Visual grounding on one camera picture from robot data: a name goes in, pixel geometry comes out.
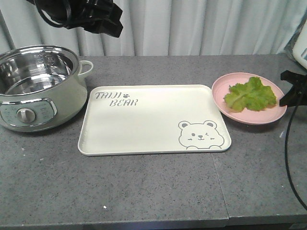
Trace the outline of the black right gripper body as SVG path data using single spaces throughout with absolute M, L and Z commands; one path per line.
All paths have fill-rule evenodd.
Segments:
M 291 89 L 279 100 L 279 106 L 296 106 L 307 104 L 307 76 L 288 70 L 281 73 L 281 80 L 292 84 Z

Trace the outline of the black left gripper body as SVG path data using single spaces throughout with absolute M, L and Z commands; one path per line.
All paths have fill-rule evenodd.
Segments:
M 120 37 L 122 9 L 112 0 L 30 0 L 42 19 L 56 28 L 82 27 L 93 34 Z

